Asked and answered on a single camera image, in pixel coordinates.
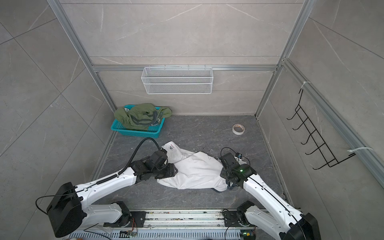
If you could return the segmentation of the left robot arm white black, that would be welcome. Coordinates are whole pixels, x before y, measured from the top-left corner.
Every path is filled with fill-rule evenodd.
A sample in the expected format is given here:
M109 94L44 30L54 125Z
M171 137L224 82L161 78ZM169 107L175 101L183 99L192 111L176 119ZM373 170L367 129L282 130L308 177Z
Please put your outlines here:
M66 237L80 227L97 224L107 227L132 224L131 212L122 201L109 205L95 205L95 202L141 181L171 178L177 173L176 166L168 162L167 151L159 149L107 177L76 186L71 182L63 184L46 210L55 237Z

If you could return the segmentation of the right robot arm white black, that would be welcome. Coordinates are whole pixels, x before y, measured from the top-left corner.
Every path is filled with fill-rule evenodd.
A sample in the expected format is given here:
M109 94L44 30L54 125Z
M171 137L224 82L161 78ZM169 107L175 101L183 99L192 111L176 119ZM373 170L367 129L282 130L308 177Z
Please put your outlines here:
M283 200L250 165L231 153L219 158L223 165L221 177L227 183L241 187L265 207L267 213L247 201L237 208L239 222L254 225L275 240L320 240L317 219Z

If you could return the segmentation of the white tank top navy trim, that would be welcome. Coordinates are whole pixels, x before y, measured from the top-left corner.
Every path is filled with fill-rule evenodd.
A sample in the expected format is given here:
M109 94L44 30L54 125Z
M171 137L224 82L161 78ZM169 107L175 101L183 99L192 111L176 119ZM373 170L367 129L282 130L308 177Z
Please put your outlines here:
M168 161L175 165L178 173L174 177L157 180L160 185L178 190L227 190L228 184L220 176L223 165L217 159L203 152L181 149L174 142L168 142L162 148L167 151Z

